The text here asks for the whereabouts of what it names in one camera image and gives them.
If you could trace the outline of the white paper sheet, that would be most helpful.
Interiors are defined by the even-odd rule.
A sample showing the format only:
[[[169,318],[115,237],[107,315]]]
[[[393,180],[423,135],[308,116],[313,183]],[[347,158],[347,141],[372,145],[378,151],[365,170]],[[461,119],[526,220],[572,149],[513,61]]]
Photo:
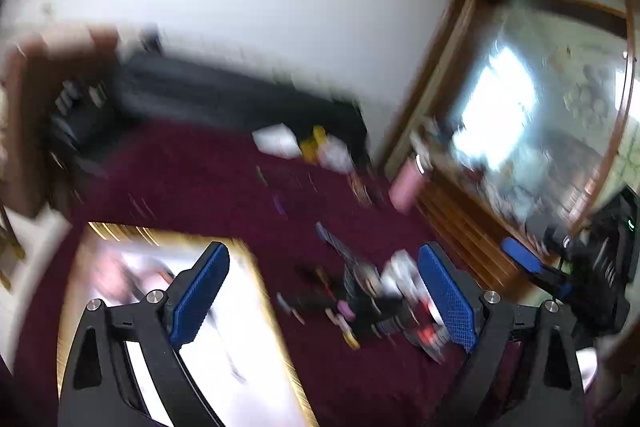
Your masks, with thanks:
[[[303,155],[293,131],[285,124],[275,124],[252,133],[253,141],[262,153],[291,159]]]

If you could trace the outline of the black leather sofa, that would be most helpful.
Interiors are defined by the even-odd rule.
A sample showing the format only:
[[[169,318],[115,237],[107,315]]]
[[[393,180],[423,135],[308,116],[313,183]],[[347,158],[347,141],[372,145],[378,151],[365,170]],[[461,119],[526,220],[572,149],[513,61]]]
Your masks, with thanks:
[[[345,143],[356,165],[369,161],[367,127],[355,102],[151,52],[108,66],[98,80],[100,105],[74,82],[74,104],[51,117],[52,143],[68,153],[110,148],[143,121],[163,119],[245,133],[284,124],[299,140],[320,126]]]

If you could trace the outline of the white gold-rimmed tray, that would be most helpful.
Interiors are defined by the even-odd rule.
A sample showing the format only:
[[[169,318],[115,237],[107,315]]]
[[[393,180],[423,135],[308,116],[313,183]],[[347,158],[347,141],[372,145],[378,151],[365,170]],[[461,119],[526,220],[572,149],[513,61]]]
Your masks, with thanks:
[[[166,289],[213,242],[224,244],[229,273],[193,341],[179,350],[221,426],[312,426],[316,417],[286,350],[253,254],[236,239],[92,222],[82,234],[58,328],[58,399],[86,304],[138,303]],[[160,402],[141,348],[126,349],[144,402],[157,426],[175,426]]]

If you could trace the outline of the maroon velvet cloth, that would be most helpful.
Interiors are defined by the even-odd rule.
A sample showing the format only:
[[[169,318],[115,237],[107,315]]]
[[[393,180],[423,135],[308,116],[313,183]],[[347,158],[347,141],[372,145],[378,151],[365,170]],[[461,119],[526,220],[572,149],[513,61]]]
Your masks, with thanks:
[[[378,264],[401,249],[415,253],[437,236],[417,211],[402,215],[387,199],[363,206],[344,176],[264,155],[244,136],[147,124],[111,157],[105,179],[73,211],[70,231],[58,241],[27,308],[14,381],[34,426],[52,426],[58,416],[58,321],[90,222],[239,239],[273,294],[301,291],[305,268],[340,269],[317,223]],[[300,324],[282,317],[280,326],[323,426],[425,426],[463,359],[462,349],[451,346],[446,362],[436,364],[405,340],[375,339],[352,350],[326,320]]]

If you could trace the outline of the pink tumbler cup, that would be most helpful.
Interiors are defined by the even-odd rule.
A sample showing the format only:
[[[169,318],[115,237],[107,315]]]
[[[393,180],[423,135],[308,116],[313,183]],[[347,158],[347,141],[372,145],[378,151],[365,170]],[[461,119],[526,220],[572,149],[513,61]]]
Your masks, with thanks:
[[[388,192],[390,203],[398,212],[406,215],[411,210],[431,170],[431,163],[423,154],[405,161]]]

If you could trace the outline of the yellow object on sofa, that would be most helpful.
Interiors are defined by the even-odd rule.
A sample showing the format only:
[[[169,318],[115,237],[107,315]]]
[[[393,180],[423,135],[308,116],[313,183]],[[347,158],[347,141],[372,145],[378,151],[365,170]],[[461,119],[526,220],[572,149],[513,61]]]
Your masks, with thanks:
[[[299,143],[303,160],[308,164],[318,165],[320,148],[326,144],[327,139],[326,130],[321,126],[314,126],[311,137]]]

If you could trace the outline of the wooden mirror dresser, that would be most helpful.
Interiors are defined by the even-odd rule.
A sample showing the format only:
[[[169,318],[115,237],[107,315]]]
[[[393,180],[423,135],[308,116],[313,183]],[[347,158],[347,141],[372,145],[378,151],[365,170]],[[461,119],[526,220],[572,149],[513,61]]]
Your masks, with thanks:
[[[544,212],[571,230],[639,184],[639,0],[449,0],[383,148],[395,178],[485,288],[544,295],[500,251]]]

